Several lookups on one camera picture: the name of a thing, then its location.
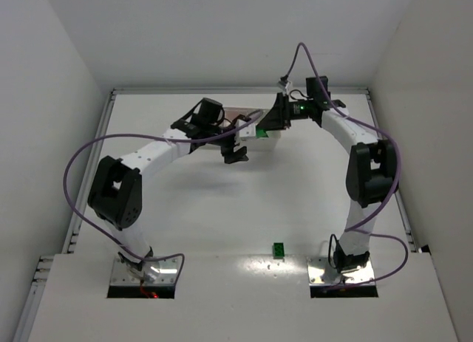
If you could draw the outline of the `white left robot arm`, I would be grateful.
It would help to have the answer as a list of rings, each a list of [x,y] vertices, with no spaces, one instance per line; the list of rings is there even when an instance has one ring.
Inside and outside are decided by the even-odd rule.
[[[87,204],[104,221],[118,241],[119,256],[129,269],[142,273],[153,259],[139,217],[143,209],[143,186],[175,160],[211,144],[220,147],[226,164],[247,160],[247,149],[239,144],[239,132],[255,121],[238,114],[225,120],[223,105],[203,98],[175,120],[159,137],[119,158],[103,157],[98,163]]]

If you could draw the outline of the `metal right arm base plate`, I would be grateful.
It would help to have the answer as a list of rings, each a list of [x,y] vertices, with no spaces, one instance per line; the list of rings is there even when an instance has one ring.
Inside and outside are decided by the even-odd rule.
[[[338,273],[328,263],[326,256],[315,256],[307,259],[307,273],[311,287],[375,285],[375,274],[369,259],[364,267],[343,270]]]

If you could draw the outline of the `green rounded lego brick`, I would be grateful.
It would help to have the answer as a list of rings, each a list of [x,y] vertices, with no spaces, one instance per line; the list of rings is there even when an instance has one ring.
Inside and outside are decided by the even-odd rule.
[[[256,130],[256,138],[261,139],[261,138],[269,138],[268,133],[263,130],[263,129],[257,129]]]

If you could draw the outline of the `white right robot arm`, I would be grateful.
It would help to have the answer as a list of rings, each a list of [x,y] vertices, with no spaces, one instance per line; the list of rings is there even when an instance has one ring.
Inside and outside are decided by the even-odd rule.
[[[342,235],[330,238],[328,258],[334,270],[344,273],[365,267],[370,258],[370,236],[376,217],[398,187],[398,158],[392,142],[375,136],[367,130],[367,124],[352,118],[342,101],[331,98],[327,86],[325,76],[307,78],[306,96],[293,100],[289,78],[281,77],[281,92],[256,130],[282,131],[296,120],[310,119],[348,153],[345,186],[350,209]]]

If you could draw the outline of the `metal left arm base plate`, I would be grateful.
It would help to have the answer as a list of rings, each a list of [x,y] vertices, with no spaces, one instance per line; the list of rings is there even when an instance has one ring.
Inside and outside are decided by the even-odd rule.
[[[145,263],[141,270],[130,267],[116,257],[110,275],[112,287],[167,287],[176,282],[179,271],[178,259]]]

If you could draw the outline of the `green square lego brick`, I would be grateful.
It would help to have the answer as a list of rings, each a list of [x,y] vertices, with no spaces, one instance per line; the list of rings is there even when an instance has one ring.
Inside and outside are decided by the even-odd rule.
[[[274,242],[272,248],[274,259],[283,259],[285,257],[285,246],[283,242]]]

